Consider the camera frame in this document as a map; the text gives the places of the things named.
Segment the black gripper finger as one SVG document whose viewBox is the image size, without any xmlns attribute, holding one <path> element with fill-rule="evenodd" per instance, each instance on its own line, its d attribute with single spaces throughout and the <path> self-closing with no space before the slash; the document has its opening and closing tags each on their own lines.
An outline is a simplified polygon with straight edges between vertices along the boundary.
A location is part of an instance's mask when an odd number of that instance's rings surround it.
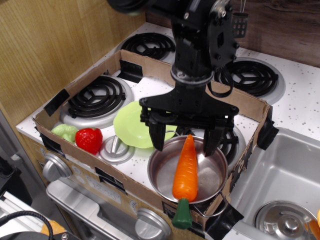
<svg viewBox="0 0 320 240">
<path fill-rule="evenodd" d="M 229 127 L 224 125 L 210 125 L 204 131 L 203 150 L 206 157 L 212 156 L 223 141 Z"/>
<path fill-rule="evenodd" d="M 153 146 L 162 151 L 165 142 L 166 125 L 162 123 L 150 123 L 149 124 L 149 135 Z"/>
</svg>

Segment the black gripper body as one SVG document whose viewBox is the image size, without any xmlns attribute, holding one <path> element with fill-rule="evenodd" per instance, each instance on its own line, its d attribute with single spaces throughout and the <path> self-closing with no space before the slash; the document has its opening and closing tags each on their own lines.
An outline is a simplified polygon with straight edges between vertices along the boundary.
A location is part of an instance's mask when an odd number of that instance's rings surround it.
<svg viewBox="0 0 320 240">
<path fill-rule="evenodd" d="M 212 89 L 211 82 L 176 81 L 174 89 L 168 93 L 141 98 L 140 121 L 148 127 L 159 124 L 206 130 L 232 128 L 239 108 L 216 99 L 216 94 L 207 93 Z"/>
</svg>

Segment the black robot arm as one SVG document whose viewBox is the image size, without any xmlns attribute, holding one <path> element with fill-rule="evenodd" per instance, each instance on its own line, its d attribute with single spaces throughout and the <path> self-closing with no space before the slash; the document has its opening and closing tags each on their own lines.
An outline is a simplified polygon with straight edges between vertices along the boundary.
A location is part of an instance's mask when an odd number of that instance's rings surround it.
<svg viewBox="0 0 320 240">
<path fill-rule="evenodd" d="M 140 119 L 149 127 L 153 146 L 164 148 L 167 125 L 204 130 L 203 151 L 211 156 L 223 136 L 234 127 L 237 106 L 222 98 L 229 92 L 212 91 L 216 72 L 226 77 L 226 65 L 239 47 L 232 33 L 232 5 L 228 0 L 111 0 L 116 11 L 138 15 L 152 11 L 171 20 L 176 44 L 170 74 L 174 89 L 140 99 Z"/>
</svg>

